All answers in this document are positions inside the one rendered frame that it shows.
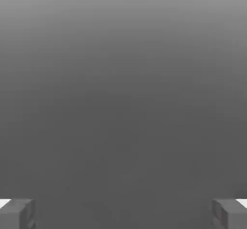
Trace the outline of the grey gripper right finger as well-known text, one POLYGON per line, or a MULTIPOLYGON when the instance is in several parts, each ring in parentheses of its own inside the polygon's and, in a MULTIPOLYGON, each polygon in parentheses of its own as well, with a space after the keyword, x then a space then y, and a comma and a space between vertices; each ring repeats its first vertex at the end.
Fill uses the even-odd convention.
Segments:
POLYGON ((213 199, 211 229, 247 229, 247 199, 213 199))

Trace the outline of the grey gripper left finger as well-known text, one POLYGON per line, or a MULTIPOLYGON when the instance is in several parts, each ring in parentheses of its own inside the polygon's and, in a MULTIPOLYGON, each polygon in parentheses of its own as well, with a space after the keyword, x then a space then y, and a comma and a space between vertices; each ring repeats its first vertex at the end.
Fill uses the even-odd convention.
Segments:
POLYGON ((36 229, 36 201, 0 199, 0 229, 36 229))

